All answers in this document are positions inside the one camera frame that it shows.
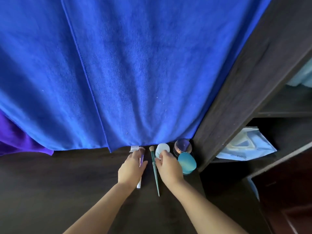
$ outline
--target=teal container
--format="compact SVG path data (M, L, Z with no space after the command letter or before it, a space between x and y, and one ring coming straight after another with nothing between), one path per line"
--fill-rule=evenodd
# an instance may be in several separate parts
M184 175L190 174L192 171L195 170L197 166L196 161L193 158L193 156L186 152L181 153L177 160L182 167L182 171Z

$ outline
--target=hand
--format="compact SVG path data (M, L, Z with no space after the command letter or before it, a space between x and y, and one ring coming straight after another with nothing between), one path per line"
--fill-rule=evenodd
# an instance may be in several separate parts
M131 153L118 170L118 183L125 185L131 192L138 185L147 165L147 161L144 161L140 166L140 158L144 152L145 149L140 147L138 151Z
M160 177L168 189L171 190L174 185L184 182L182 167L177 159L167 150L163 150L159 157L161 160L155 158L155 163Z

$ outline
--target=towel seam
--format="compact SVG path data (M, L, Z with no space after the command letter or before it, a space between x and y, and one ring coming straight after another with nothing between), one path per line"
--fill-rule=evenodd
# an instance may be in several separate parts
M101 127L102 127L102 131L103 131L103 134L104 134L104 138L105 138L105 140L106 140L108 149L110 150L110 146L109 146L109 144L108 144L107 137L106 137L105 130L104 130L104 125L103 125L101 116L100 116L100 114L99 114L99 109L98 109L98 106L97 106L97 103L96 103L96 99L95 99L95 97L94 97L94 93L93 93L93 90L92 90L92 87L91 87L91 84L90 84L90 80L89 80L87 71L86 71L86 69L85 69L85 66L84 66L84 63L83 63L83 60L82 60L82 56L81 56L80 51L79 51L79 46L78 46L78 43L77 43L77 40L76 40L76 35L75 35L75 33L74 33L74 30L73 30L71 21L70 21L70 19L69 19L69 15L68 15L68 12L67 12L65 3L64 3L63 0L60 0L60 1L61 1L61 4L62 4L62 7L63 7L63 11L64 11L65 16L66 16L66 20L67 20L69 29L70 29L71 34L72 34L73 41L74 41L74 43L75 43L75 47L76 47L76 50L77 50L77 53L78 53L78 56L79 56L79 59L80 59L80 63L81 63L81 66L82 66L82 69L83 69L83 72L84 72L86 81L87 81L87 83L88 83L88 87L89 87L89 90L90 90L90 93L91 93L91 96L92 96L92 100L93 100L94 106L95 106L95 108L96 108L96 113L98 114L99 121L100 121L100 123L101 123Z

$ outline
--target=right forearm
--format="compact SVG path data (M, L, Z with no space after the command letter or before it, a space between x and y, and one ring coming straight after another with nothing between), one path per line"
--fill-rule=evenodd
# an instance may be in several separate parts
M246 233L236 222L210 203L187 182L175 184L170 190L181 202L198 234Z

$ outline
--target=purple fabric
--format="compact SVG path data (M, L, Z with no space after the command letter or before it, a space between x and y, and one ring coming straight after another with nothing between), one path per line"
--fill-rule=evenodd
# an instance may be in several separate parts
M0 156L18 152L41 152L49 155L53 150L38 144L17 125L0 113Z

